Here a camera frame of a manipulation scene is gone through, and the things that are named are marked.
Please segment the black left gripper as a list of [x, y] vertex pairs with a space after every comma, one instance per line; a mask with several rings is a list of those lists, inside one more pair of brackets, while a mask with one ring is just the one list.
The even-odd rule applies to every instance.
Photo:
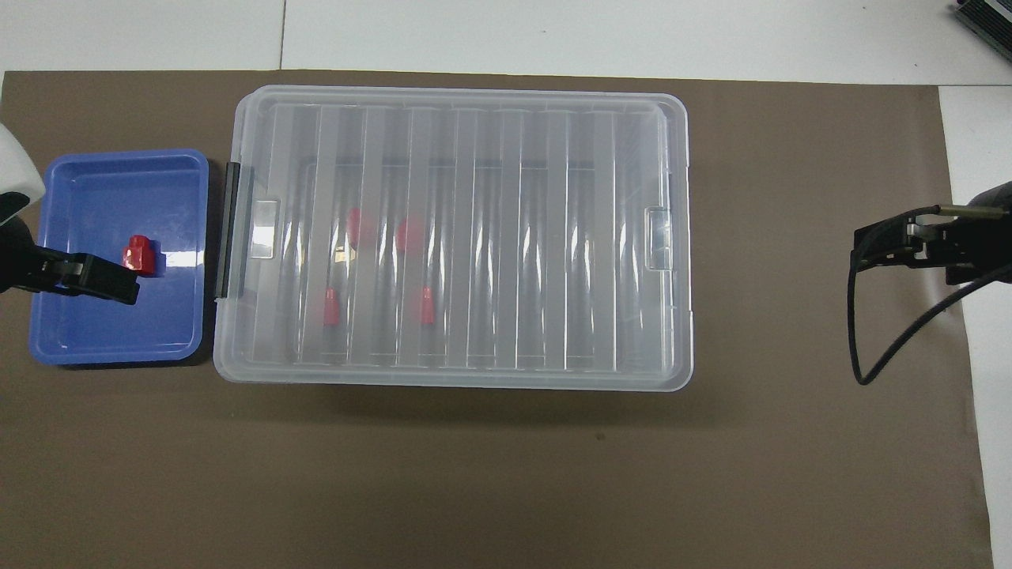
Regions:
[[81, 274], [87, 296], [134, 305], [140, 292], [133, 270], [95, 255], [36, 247], [28, 225], [18, 215], [11, 216], [1, 227], [1, 294], [33, 284], [35, 269], [40, 292], [79, 292]]

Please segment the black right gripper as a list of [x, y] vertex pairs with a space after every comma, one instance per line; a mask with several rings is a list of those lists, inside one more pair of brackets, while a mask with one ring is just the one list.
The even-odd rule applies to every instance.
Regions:
[[[1011, 183], [1003, 183], [968, 205], [930, 209], [930, 216], [952, 220], [929, 227], [927, 266], [943, 267], [947, 284], [968, 284], [990, 273], [997, 274], [995, 281], [1011, 284], [1010, 206]], [[904, 212], [856, 229], [854, 273], [890, 266], [920, 269], [925, 245], [917, 219], [922, 215]]]

